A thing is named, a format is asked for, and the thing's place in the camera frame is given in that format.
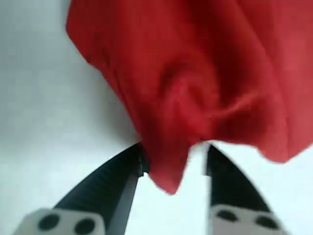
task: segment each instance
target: white plastic part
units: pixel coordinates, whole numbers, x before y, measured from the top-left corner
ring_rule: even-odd
[[[96,213],[40,209],[28,214],[13,235],[105,235],[105,225]]]
[[[262,225],[259,223],[262,219],[270,223]],[[212,230],[213,235],[288,235],[272,213],[229,205],[217,205],[211,208],[209,229]]]

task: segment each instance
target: white surface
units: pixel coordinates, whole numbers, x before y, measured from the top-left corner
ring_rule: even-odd
[[[220,211],[235,214],[237,221],[230,222],[218,216]],[[277,225],[277,229],[260,226],[255,223],[259,216],[270,218]],[[279,219],[268,212],[251,211],[229,205],[217,205],[211,208],[211,224],[214,235],[288,235]]]
[[[0,2],[0,233],[54,206],[85,176],[136,142],[101,74],[86,64],[64,26],[69,0]],[[286,165],[252,148],[219,143],[294,235],[311,235],[312,150]],[[139,181],[126,235],[205,234],[207,180],[198,146],[178,194]]]
[[[51,214],[59,216],[58,223],[50,230],[39,230],[38,223]],[[61,209],[39,209],[26,215],[13,235],[77,235],[75,226],[86,218],[94,221],[94,228],[89,235],[105,235],[105,224],[99,214]]]

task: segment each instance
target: white background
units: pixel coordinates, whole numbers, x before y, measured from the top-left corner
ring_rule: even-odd
[[[122,104],[65,33],[69,0],[0,1],[0,233],[53,207],[102,163],[137,142]],[[285,165],[255,149],[224,143],[295,235],[312,235],[313,173],[308,149]],[[196,146],[181,188],[168,196],[140,179],[126,230],[134,234],[206,231],[207,145]]]

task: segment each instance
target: black hole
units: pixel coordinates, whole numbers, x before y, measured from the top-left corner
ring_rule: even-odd
[[[221,218],[221,219],[228,220],[231,222],[238,221],[237,216],[233,212],[226,211],[226,210],[222,210],[222,211],[218,212],[218,214],[216,216]]]
[[[94,221],[92,219],[83,219],[75,226],[75,232],[80,235],[86,235],[93,231]]]
[[[259,216],[256,218],[255,223],[265,228],[278,230],[279,226],[276,224],[274,220],[265,216]]]
[[[60,217],[57,214],[49,214],[40,220],[38,227],[42,231],[47,231],[55,228],[59,221]]]

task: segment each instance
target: red fabric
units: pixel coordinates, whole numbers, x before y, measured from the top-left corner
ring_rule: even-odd
[[[202,140],[285,162],[313,139],[312,0],[73,0],[67,32],[176,192]]]

